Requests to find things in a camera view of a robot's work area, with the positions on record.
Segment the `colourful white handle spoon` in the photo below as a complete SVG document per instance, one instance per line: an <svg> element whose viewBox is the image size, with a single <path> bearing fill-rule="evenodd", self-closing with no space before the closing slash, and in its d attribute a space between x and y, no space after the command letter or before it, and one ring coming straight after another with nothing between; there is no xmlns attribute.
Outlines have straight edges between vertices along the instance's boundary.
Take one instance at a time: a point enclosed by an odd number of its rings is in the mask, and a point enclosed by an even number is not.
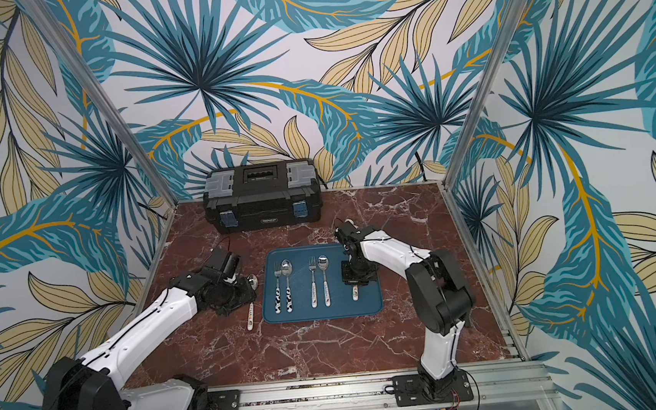
<svg viewBox="0 0 656 410"><path fill-rule="evenodd" d="M259 285L258 277L254 276L254 275L252 274L252 275L250 275L250 276L247 277L247 282L249 282L249 284L250 284L251 289L253 290L253 292L256 292L256 291L257 291L257 287L258 287L258 285ZM255 308L254 308L254 307L255 307L255 305L254 305L254 303L255 303L255 300L253 300L253 301L249 304L249 306L248 306L249 311L248 311L248 316L247 316L247 318L248 318L248 321L247 321L247 330L249 330L249 331L250 331L250 330L253 330L253 329L254 329L254 326L255 326L255 323L254 323L254 314L255 314Z"/></svg>

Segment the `cow pattern handle fork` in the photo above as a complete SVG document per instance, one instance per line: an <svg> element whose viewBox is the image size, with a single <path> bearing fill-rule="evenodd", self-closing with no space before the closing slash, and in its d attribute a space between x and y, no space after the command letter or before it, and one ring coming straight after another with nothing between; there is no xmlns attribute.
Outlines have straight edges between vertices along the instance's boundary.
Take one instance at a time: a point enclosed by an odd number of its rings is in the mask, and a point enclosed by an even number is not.
<svg viewBox="0 0 656 410"><path fill-rule="evenodd" d="M275 270L273 271L274 273L274 278L275 278L275 301L274 301L274 308L275 308L275 313L276 314L281 314L282 313L282 298L281 298L281 287L280 287L280 278L282 276L281 272L281 265L279 263L274 265Z"/></svg>

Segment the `cow pattern handle spoon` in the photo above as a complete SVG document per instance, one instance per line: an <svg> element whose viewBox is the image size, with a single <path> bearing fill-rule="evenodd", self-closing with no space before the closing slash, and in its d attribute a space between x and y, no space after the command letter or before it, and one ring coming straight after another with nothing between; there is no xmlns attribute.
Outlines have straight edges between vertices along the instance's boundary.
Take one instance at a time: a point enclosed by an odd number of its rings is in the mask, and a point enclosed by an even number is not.
<svg viewBox="0 0 656 410"><path fill-rule="evenodd" d="M283 260L281 264L281 273L286 279L286 310L288 313L292 313L294 310L293 306L293 292L291 287L291 275L293 273L292 263L289 259Z"/></svg>

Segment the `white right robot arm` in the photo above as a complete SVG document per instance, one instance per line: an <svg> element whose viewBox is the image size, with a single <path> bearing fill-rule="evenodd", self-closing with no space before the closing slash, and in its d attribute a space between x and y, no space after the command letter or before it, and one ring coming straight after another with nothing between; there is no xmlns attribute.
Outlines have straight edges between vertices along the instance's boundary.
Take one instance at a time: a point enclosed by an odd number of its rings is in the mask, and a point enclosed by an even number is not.
<svg viewBox="0 0 656 410"><path fill-rule="evenodd" d="M381 266L408 283L414 311L426 328L419 374L435 385L452 378L461 331L476 302L456 257L445 249L417 248L374 226L360 229L350 220L336 227L335 237L348 257L341 264L348 286L375 282Z"/></svg>

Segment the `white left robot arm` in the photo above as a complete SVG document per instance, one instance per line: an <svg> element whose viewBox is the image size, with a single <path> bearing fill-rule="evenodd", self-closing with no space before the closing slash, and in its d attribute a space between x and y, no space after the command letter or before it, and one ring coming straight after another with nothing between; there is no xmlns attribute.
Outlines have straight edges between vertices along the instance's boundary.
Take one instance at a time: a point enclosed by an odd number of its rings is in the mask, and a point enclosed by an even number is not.
<svg viewBox="0 0 656 410"><path fill-rule="evenodd" d="M42 410L221 410L205 382L185 374L149 387L124 385L177 328L202 311L228 316L254 303L256 276L239 273L240 258L212 251L194 271L170 280L131 323L77 359L63 357L48 371Z"/></svg>

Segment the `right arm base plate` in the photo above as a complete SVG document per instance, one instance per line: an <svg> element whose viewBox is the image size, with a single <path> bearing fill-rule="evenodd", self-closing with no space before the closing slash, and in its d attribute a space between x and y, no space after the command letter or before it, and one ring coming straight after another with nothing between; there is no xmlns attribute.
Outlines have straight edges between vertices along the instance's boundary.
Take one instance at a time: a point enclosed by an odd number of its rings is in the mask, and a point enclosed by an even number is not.
<svg viewBox="0 0 656 410"><path fill-rule="evenodd" d="M399 407L453 405L474 399L471 386L466 372L456 368L443 379L437 380L432 380L421 373L394 376L391 378L391 383L385 387L385 391L395 396Z"/></svg>

